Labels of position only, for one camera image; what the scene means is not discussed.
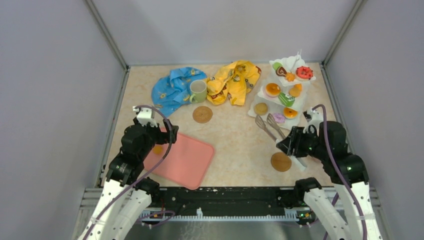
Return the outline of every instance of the gray wall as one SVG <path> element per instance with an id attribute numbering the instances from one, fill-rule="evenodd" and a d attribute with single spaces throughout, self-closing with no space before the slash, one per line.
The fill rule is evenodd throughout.
<path id="1" fill-rule="evenodd" d="M 0 239 L 70 239 L 123 71 L 82 0 L 0 3 Z"/>
<path id="2" fill-rule="evenodd" d="M 328 67 L 394 239 L 422 239 L 424 1 L 368 1 Z"/>
<path id="3" fill-rule="evenodd" d="M 323 60 L 356 0 L 94 0 L 129 65 Z"/>

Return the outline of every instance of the cable tie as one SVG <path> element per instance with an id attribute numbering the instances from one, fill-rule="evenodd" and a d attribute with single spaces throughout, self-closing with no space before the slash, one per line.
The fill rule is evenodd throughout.
<path id="1" fill-rule="evenodd" d="M 91 220 L 92 224 L 95 224 L 95 225 L 103 225 L 104 226 L 106 224 L 106 221 L 99 220 L 99 219 L 95 218 L 94 216 L 92 216 L 90 218 L 90 220 Z"/>
<path id="2" fill-rule="evenodd" d="M 346 217 L 350 217 L 350 218 L 354 218 L 356 220 L 375 220 L 376 219 L 376 214 L 373 213 L 369 213 L 369 214 L 365 214 L 363 216 L 357 216 L 357 215 L 346 215 Z"/>

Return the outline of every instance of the marble tabletop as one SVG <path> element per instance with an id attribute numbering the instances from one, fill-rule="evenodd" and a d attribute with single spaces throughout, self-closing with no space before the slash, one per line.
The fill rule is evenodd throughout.
<path id="1" fill-rule="evenodd" d="M 318 63 L 308 63 L 315 73 L 316 80 L 311 83 L 304 110 L 317 104 L 327 108 L 329 121 L 335 120 L 333 108 L 327 93 L 326 85 Z M 204 71 L 208 77 L 213 76 L 222 64 L 190 65 Z M 261 77 L 253 91 L 247 94 L 243 106 L 231 105 L 227 100 L 224 104 L 213 105 L 203 103 L 183 105 L 169 119 L 173 125 L 179 126 L 179 133 L 206 142 L 215 148 L 215 155 L 201 183 L 203 187 L 265 187 L 265 186 L 294 186 L 295 181 L 315 177 L 322 186 L 331 186 L 330 177 L 323 170 L 321 162 L 315 158 L 305 158 L 308 165 L 301 171 L 295 164 L 286 171 L 278 172 L 271 166 L 271 156 L 279 152 L 274 141 L 255 124 L 255 119 L 247 115 L 251 103 L 261 86 L 261 81 L 270 74 L 271 68 L 267 63 L 257 64 L 261 68 Z M 158 79 L 169 74 L 175 68 L 187 65 L 157 65 L 133 66 L 130 68 L 128 82 L 120 107 L 119 116 L 115 119 L 116 128 L 110 147 L 107 166 L 116 156 L 121 146 L 124 129 L 133 124 L 135 113 L 133 106 L 152 104 L 151 91 Z M 200 124 L 193 120 L 195 108 L 208 106 L 213 111 L 212 119 Z M 301 118 L 299 126 L 305 126 L 306 120 Z M 289 130 L 282 130 L 286 135 Z M 174 187 L 178 184 L 163 177 L 151 174 L 150 177 L 162 187 Z"/>

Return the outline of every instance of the cork coaster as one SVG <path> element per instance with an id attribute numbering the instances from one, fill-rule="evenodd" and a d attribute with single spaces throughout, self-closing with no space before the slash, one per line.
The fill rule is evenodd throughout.
<path id="1" fill-rule="evenodd" d="M 277 152 L 271 157 L 271 165 L 275 170 L 285 172 L 292 167 L 292 160 L 284 152 Z"/>
<path id="2" fill-rule="evenodd" d="M 205 124 L 212 118 L 212 110 L 207 106 L 199 106 L 193 111 L 193 119 L 199 124 Z"/>

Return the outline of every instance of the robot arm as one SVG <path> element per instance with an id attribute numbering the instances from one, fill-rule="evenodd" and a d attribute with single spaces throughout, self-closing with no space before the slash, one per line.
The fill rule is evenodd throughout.
<path id="1" fill-rule="evenodd" d="M 382 236 L 370 201 L 368 173 L 363 160 L 348 152 L 346 130 L 339 122 L 327 122 L 327 139 L 331 153 L 337 169 L 349 188 L 343 184 L 343 180 L 331 162 L 324 137 L 324 124 L 319 120 L 322 119 L 320 114 L 309 110 L 304 112 L 304 115 L 309 122 L 307 128 L 294 126 L 286 139 L 277 143 L 276 147 L 288 156 L 296 158 L 312 156 L 322 162 L 324 171 L 330 176 L 341 198 L 348 225 L 328 199 L 323 199 L 325 195 L 315 178 L 301 179 L 296 182 L 295 190 L 298 192 L 298 199 L 308 204 L 315 212 L 332 240 L 362 240 L 364 233 L 362 220 L 365 221 L 367 239 L 381 240 Z M 354 194 L 362 210 L 361 214 L 350 192 Z"/>
<path id="2" fill-rule="evenodd" d="M 122 192 L 136 183 L 149 152 L 156 144 L 175 143 L 179 129 L 178 126 L 170 125 L 169 128 L 165 124 L 167 132 L 162 132 L 151 109 L 134 107 L 133 111 L 137 114 L 133 119 L 134 125 L 124 131 L 122 147 L 109 165 L 99 202 L 78 240 L 123 240 L 142 211 L 152 202 L 152 196 L 159 191 L 157 182 L 142 179 L 120 210 L 126 196 Z M 104 211 L 112 201 L 114 203 Z"/>

